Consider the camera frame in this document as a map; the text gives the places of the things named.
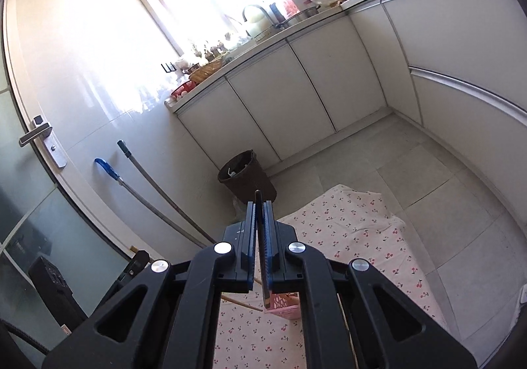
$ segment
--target utensil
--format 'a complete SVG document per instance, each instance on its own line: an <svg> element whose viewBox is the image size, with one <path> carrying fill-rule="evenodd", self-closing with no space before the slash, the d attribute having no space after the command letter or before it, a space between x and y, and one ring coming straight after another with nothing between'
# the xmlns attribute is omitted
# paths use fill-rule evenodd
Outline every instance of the utensil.
<svg viewBox="0 0 527 369"><path fill-rule="evenodd" d="M291 26L294 26L295 24L298 24L299 22L304 21L307 18L317 15L319 8L320 6L313 6L311 8L307 8L293 15L291 18L285 20L283 23L280 24L280 26L282 26L283 28L289 28Z"/></svg>

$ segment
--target glass door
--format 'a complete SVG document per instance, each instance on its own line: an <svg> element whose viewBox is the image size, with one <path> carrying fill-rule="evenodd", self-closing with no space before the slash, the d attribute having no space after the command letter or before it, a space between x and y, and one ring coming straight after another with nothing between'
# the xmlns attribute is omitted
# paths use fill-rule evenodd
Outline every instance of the glass door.
<svg viewBox="0 0 527 369"><path fill-rule="evenodd" d="M26 130L14 103L3 50L0 53L0 318L52 349L66 335L28 277L34 260L44 256L59 268L88 315L127 260L63 194L34 143L20 147L18 139ZM15 340L40 367L44 356Z"/></svg>

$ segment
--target red box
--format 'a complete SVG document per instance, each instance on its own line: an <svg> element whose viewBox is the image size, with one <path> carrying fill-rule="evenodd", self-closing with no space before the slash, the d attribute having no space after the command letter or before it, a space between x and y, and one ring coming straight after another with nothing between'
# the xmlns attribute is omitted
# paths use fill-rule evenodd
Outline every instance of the red box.
<svg viewBox="0 0 527 369"><path fill-rule="evenodd" d="M186 91L189 93L194 88L196 88L196 83L191 80L187 80L184 84L178 86L178 88L172 92L172 96L177 98L178 96L181 95L183 91Z"/></svg>

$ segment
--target white wall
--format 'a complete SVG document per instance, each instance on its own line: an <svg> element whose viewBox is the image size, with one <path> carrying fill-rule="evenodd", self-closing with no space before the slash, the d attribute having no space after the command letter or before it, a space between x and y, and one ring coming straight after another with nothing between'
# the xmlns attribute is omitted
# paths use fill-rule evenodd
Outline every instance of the white wall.
<svg viewBox="0 0 527 369"><path fill-rule="evenodd" d="M94 165L95 157L109 161L191 231L118 149L122 139L191 218L219 239L234 217L230 193L163 105L171 86L160 63L176 54L139 0L16 0L16 8L23 57L44 114L105 203L170 260L197 251Z"/></svg>

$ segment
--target cabinet door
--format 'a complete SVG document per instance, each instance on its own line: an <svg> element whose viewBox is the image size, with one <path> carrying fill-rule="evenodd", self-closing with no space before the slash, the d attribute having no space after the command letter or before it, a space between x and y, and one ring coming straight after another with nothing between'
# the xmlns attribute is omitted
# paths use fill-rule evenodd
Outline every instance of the cabinet door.
<svg viewBox="0 0 527 369"><path fill-rule="evenodd" d="M349 17L291 40L337 130L386 106L372 62Z"/></svg>
<svg viewBox="0 0 527 369"><path fill-rule="evenodd" d="M281 159L334 133L288 44L251 63L227 78Z"/></svg>
<svg viewBox="0 0 527 369"><path fill-rule="evenodd" d="M527 108L527 19L516 0L384 3L411 66L488 89Z"/></svg>
<svg viewBox="0 0 527 369"><path fill-rule="evenodd" d="M178 114L214 164L253 149L263 168L280 161L262 131L226 80Z"/></svg>
<svg viewBox="0 0 527 369"><path fill-rule="evenodd" d="M527 222L527 114L498 97L413 76L423 123L496 186Z"/></svg>
<svg viewBox="0 0 527 369"><path fill-rule="evenodd" d="M351 20L370 54L388 106L421 123L410 71L384 8L378 3L352 13Z"/></svg>

